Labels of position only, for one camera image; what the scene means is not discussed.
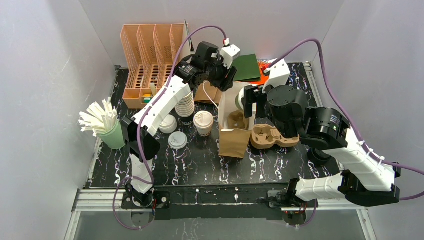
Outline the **cardboard two-cup carrier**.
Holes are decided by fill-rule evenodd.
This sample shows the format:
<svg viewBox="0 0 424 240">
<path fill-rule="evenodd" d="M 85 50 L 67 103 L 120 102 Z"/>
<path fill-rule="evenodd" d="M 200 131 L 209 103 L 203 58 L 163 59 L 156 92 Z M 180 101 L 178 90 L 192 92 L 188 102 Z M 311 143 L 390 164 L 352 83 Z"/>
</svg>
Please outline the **cardboard two-cup carrier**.
<svg viewBox="0 0 424 240">
<path fill-rule="evenodd" d="M 250 143 L 258 150 L 270 149 L 274 145 L 283 148 L 296 146 L 300 137 L 285 138 L 275 126 L 268 124 L 257 124 L 251 130 Z"/>
</svg>

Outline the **green paper cup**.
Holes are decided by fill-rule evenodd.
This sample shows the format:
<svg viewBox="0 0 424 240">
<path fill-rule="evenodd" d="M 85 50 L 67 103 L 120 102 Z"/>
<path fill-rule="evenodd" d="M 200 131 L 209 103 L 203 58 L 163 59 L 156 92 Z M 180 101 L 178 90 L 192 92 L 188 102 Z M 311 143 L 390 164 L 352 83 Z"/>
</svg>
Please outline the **green paper cup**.
<svg viewBox="0 0 424 240">
<path fill-rule="evenodd" d="M 242 101 L 243 98 L 244 98 L 244 93 L 239 92 L 234 99 L 235 105 L 236 105 L 237 109 L 240 110 L 240 111 L 244 111 L 244 105 L 243 105 L 243 101 Z"/>
</svg>

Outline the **stack of paper cups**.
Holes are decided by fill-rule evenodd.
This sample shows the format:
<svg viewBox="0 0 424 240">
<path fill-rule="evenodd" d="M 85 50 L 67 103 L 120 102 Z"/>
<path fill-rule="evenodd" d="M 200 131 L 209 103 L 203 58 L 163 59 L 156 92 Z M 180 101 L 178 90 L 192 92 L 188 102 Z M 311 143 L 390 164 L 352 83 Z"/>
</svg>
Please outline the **stack of paper cups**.
<svg viewBox="0 0 424 240">
<path fill-rule="evenodd" d="M 177 105 L 175 106 L 175 111 L 183 125 L 189 126 L 193 123 L 195 102 L 192 92 L 190 92 L 177 103 Z"/>
</svg>

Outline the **single white lid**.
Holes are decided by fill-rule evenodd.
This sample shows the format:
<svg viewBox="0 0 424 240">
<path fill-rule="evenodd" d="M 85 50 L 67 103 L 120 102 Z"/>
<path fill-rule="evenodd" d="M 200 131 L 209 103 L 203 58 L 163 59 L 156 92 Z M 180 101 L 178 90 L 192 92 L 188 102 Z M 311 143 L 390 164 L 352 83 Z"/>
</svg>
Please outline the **single white lid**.
<svg viewBox="0 0 424 240">
<path fill-rule="evenodd" d="M 214 116 L 205 110 L 197 112 L 193 117 L 193 123 L 202 129 L 209 128 L 214 123 Z"/>
</svg>

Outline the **single paper cup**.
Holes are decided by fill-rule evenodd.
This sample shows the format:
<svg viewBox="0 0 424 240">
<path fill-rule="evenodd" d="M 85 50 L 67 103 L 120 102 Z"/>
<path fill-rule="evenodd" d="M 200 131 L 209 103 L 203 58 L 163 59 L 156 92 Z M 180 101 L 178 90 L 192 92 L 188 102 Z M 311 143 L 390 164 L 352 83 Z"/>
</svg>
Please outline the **single paper cup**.
<svg viewBox="0 0 424 240">
<path fill-rule="evenodd" d="M 207 137 L 211 133 L 214 117 L 210 112 L 202 110 L 194 115 L 193 123 L 198 134 L 202 137 Z"/>
</svg>

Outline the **tan paper bag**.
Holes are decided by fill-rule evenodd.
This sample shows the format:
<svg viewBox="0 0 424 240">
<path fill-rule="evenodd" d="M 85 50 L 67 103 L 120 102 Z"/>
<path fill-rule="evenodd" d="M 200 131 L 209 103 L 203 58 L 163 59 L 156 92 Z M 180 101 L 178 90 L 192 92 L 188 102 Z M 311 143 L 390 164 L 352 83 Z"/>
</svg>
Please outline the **tan paper bag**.
<svg viewBox="0 0 424 240">
<path fill-rule="evenodd" d="M 219 155 L 242 159 L 247 151 L 256 112 L 249 118 L 241 110 L 241 98 L 245 87 L 251 83 L 233 83 L 233 87 L 221 93 L 218 106 Z"/>
</svg>

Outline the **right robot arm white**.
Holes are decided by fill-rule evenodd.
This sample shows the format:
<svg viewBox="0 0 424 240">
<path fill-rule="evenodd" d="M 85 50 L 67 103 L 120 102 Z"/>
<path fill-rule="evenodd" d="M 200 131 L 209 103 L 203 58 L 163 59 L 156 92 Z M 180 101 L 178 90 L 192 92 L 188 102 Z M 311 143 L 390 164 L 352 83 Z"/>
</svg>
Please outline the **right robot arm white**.
<svg viewBox="0 0 424 240">
<path fill-rule="evenodd" d="M 344 170 L 327 178 L 291 179 L 270 197 L 278 207 L 301 206 L 316 199 L 346 199 L 362 207 L 396 204 L 400 171 L 384 166 L 363 149 L 350 122 L 336 109 L 310 107 L 304 91 L 289 85 L 246 86 L 240 104 L 246 117 L 268 118 L 285 138 L 299 137 L 318 162 L 335 159 Z"/>
</svg>

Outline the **white folder in organizer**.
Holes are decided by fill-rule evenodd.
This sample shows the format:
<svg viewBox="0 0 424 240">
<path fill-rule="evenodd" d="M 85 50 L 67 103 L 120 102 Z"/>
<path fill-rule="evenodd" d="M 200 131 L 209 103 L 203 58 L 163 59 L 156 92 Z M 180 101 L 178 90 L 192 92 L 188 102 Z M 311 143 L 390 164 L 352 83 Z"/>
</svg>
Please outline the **white folder in organizer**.
<svg viewBox="0 0 424 240">
<path fill-rule="evenodd" d="M 190 30 L 189 30 L 189 24 L 187 23 L 186 20 L 184 20 L 184 27 L 183 27 L 183 35 L 182 35 L 182 40 L 185 41 L 185 44 L 181 50 L 181 57 L 186 57 L 188 55 L 194 54 L 195 53 L 195 47 L 194 47 L 194 43 L 192 41 L 191 38 L 188 38 L 188 36 L 190 35 Z"/>
</svg>

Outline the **orange paper bag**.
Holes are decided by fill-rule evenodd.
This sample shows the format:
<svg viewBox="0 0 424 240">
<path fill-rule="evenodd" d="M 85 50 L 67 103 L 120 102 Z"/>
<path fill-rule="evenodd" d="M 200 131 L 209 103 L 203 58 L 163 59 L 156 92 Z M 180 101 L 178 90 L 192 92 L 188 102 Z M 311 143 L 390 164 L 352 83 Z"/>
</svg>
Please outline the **orange paper bag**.
<svg viewBox="0 0 424 240">
<path fill-rule="evenodd" d="M 269 79 L 269 76 L 264 74 L 264 69 L 267 65 L 266 61 L 258 60 L 257 66 L 250 71 L 246 81 L 251 84 L 263 85 Z"/>
</svg>

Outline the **dark green paper bag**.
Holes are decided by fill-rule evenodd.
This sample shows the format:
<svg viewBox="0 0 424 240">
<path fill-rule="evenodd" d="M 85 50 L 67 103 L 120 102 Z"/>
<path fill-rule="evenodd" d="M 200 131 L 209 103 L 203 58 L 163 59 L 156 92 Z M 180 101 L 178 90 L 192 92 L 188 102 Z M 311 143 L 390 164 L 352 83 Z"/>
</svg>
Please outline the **dark green paper bag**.
<svg viewBox="0 0 424 240">
<path fill-rule="evenodd" d="M 256 54 L 239 56 L 233 61 L 232 66 L 237 70 L 233 78 L 235 82 L 258 82 L 261 80 Z"/>
</svg>

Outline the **pink desk file organizer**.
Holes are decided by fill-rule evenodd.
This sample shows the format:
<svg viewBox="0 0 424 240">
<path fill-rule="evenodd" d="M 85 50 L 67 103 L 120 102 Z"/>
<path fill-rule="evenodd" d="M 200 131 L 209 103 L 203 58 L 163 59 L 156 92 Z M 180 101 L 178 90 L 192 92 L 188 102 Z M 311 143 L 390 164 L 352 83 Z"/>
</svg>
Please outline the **pink desk file organizer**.
<svg viewBox="0 0 424 240">
<path fill-rule="evenodd" d="M 143 95 L 158 92 L 167 82 L 183 41 L 184 23 L 125 24 L 120 39 L 128 65 L 122 99 L 129 109 L 142 109 Z"/>
</svg>

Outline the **black round lid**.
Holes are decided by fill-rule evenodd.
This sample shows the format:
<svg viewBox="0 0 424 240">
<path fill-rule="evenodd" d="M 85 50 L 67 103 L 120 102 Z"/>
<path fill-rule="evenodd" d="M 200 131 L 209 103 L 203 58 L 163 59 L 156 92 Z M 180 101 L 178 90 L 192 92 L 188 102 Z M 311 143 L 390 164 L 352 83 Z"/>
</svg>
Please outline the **black round lid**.
<svg viewBox="0 0 424 240">
<path fill-rule="evenodd" d="M 319 149 L 310 148 L 307 152 L 307 158 L 316 167 L 322 167 L 332 159 L 332 156 Z"/>
</svg>

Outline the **green yellow small item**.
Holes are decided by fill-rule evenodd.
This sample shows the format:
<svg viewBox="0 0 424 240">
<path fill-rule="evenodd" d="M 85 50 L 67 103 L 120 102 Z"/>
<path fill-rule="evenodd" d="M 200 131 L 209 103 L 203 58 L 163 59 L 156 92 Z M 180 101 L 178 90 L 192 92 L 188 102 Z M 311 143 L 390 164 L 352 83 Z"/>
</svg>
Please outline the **green yellow small item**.
<svg viewBox="0 0 424 240">
<path fill-rule="evenodd" d="M 142 96 L 142 102 L 144 104 L 148 104 L 152 100 L 152 98 L 153 98 L 153 95 L 152 94 L 144 94 Z"/>
</svg>

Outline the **loose white lid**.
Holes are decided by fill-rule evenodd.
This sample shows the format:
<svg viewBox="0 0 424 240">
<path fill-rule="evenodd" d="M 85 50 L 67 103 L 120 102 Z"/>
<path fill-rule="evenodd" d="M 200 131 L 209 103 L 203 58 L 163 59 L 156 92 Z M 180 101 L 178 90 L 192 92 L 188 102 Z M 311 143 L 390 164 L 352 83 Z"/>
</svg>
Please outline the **loose white lid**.
<svg viewBox="0 0 424 240">
<path fill-rule="evenodd" d="M 183 149 L 188 143 L 188 138 L 181 131 L 173 132 L 168 138 L 168 145 L 174 150 Z"/>
</svg>

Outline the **green cup holder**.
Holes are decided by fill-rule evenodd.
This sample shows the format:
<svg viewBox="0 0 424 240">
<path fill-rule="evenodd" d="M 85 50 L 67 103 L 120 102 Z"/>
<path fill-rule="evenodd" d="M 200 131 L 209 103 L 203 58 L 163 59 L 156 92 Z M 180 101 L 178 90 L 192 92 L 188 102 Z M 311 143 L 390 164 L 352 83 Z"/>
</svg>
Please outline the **green cup holder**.
<svg viewBox="0 0 424 240">
<path fill-rule="evenodd" d="M 97 136 L 112 150 L 121 149 L 126 145 L 119 121 L 115 123 L 111 130 L 105 133 L 98 133 Z"/>
</svg>

